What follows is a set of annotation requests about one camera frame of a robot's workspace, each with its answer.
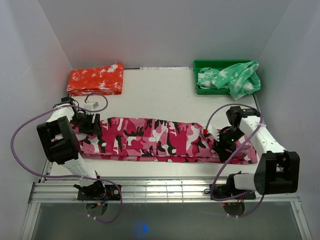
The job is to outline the pink camouflage trousers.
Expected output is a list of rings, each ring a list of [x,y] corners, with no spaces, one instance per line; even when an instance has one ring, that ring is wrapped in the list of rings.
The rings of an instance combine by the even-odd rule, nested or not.
[[[154,118],[110,117],[100,121],[102,135],[73,126],[84,158],[168,163],[219,163],[214,138],[198,123]]]

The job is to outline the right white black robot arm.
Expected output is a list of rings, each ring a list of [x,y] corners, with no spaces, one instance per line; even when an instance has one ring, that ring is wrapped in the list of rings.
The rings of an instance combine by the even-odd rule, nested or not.
[[[236,145],[243,136],[253,146],[258,158],[255,173],[230,174],[223,186],[215,187],[213,197],[237,199],[248,192],[260,195],[291,194],[298,190],[300,157],[279,144],[263,126],[262,115],[255,108],[232,106],[226,112],[230,126],[218,132],[213,150],[222,163],[244,149]]]

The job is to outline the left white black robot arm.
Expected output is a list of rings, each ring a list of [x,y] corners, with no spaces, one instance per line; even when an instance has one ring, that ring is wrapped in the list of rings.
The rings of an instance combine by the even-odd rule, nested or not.
[[[106,196],[106,187],[81,156],[80,142],[73,129],[75,126],[88,137],[100,137],[100,114],[77,110],[74,103],[70,96],[61,98],[61,102],[53,106],[50,118],[36,130],[47,159],[68,169],[72,175],[80,176],[79,184],[74,187],[86,197],[101,200]]]

